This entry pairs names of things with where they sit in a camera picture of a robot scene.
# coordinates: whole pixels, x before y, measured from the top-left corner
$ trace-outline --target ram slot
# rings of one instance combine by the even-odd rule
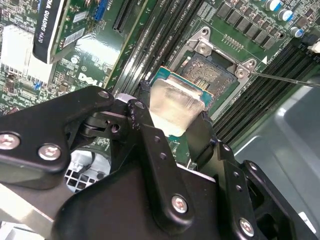
[[[131,81],[134,73],[139,67],[139,62],[141,61],[144,50],[147,48],[148,43],[151,41],[152,37],[155,34],[155,30],[162,19],[162,16],[168,10],[168,6],[171,0],[158,0],[156,6],[153,8],[152,13],[149,17],[147,24],[145,25],[135,47],[130,54],[129,59],[126,61],[126,64],[123,68],[121,75],[117,80],[115,89],[117,92],[124,93],[124,89]]]
[[[161,23],[157,27],[152,40],[147,46],[141,61],[139,62],[138,71],[134,73],[133,80],[131,80],[125,89],[126,92],[133,94],[137,85],[142,80],[143,75],[145,75],[146,67],[150,63],[154,54],[157,52],[161,44],[164,42],[165,37],[169,34],[171,26],[173,25],[176,18],[179,16],[181,10],[186,4],[187,0],[174,0],[171,2],[168,10],[161,18]]]
[[[170,53],[173,51],[179,37],[184,31],[186,25],[190,22],[197,9],[202,6],[204,0],[189,0],[181,11],[180,16],[176,19],[170,34],[166,37],[164,43],[155,55],[146,73],[151,73],[149,79],[152,79],[154,73],[160,68],[163,62],[166,62]]]

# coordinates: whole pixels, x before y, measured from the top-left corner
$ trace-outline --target capacitor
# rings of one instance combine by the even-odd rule
[[[288,22],[292,19],[294,13],[291,10],[283,9],[278,14],[278,19],[280,21]]]
[[[268,11],[277,11],[281,7],[280,0],[267,0],[264,5]]]
[[[302,37],[303,37],[304,31],[303,31],[302,29],[297,28],[296,26],[294,26],[294,27],[292,27],[292,28],[290,29],[290,34],[291,34],[293,37],[299,39],[299,38],[302,38]]]

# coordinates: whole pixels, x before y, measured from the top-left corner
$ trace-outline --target white connector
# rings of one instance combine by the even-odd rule
[[[320,41],[316,42],[312,46],[309,46],[308,49],[316,54],[320,54]]]

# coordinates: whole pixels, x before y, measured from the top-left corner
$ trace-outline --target black plastic bracket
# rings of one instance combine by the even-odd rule
[[[63,179],[70,148],[86,116],[109,110],[111,94],[90,86],[0,118],[0,134],[17,137],[13,149],[0,149],[0,182],[34,189],[50,189]],[[44,160],[39,149],[55,146],[56,160]]]
[[[231,148],[217,142],[211,160],[201,172],[218,183],[218,223],[221,235],[227,239],[266,239],[258,229],[250,201],[246,177],[238,167]],[[248,223],[246,230],[243,220]]]
[[[168,234],[181,234],[192,225],[195,211],[165,134],[154,127],[142,102],[130,100],[128,110],[154,220]],[[174,197],[186,203],[185,212],[174,208]]]

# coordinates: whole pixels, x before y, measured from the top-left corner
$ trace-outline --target heatsink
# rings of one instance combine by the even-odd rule
[[[48,83],[52,64],[33,56],[34,35],[15,25],[3,28],[1,66],[10,74]]]

